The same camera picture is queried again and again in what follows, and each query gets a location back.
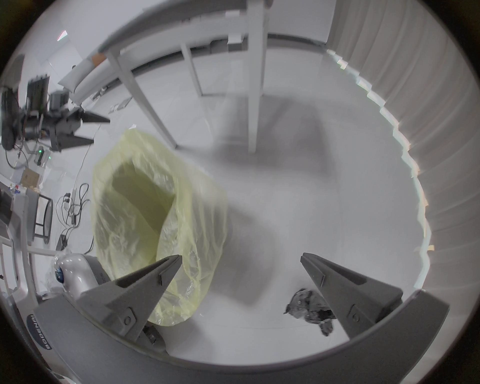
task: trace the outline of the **crumpled black plastic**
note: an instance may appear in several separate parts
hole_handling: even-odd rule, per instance
[[[325,299],[318,292],[301,289],[293,295],[285,313],[296,319],[303,318],[310,324],[318,324],[324,336],[333,332],[332,320],[336,319]]]

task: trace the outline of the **translucent yellow trash bag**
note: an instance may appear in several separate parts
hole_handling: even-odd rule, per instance
[[[150,316],[175,325],[205,297],[227,237],[227,197],[153,136],[128,130],[94,169],[96,255],[111,279],[167,256],[183,265]]]

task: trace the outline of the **oval logo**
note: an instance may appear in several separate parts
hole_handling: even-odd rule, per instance
[[[28,332],[30,332],[32,339],[35,340],[38,345],[40,345],[43,349],[47,349],[47,350],[52,349],[47,339],[45,338],[42,330],[40,329],[40,326],[36,322],[35,316],[28,315],[26,324],[27,324]]]

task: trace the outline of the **white floor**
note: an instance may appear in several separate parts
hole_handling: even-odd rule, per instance
[[[195,58],[198,99],[183,62],[137,79],[178,141],[176,153],[200,164],[226,189],[230,235],[205,300],[188,321],[163,336],[172,356],[218,364],[263,364],[311,355],[347,341],[335,321],[318,326],[283,315],[300,288],[314,288],[303,252],[413,291],[421,269],[418,198],[402,149],[378,106],[326,54],[293,48],[267,52],[257,153],[247,153],[248,71],[244,52]],[[94,111],[128,96],[121,85]],[[95,145],[53,154],[42,193],[54,201],[91,182],[94,164],[132,125],[155,133],[135,101],[79,134]],[[56,216],[50,247],[62,227]],[[88,210],[70,237],[85,252]],[[43,288],[48,258],[35,260]]]

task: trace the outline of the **ceiling light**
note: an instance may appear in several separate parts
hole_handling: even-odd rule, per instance
[[[62,40],[62,39],[63,39],[65,36],[67,36],[67,35],[68,35],[67,31],[63,30],[63,32],[60,34],[60,36],[59,36],[59,38],[57,39],[57,41]]]

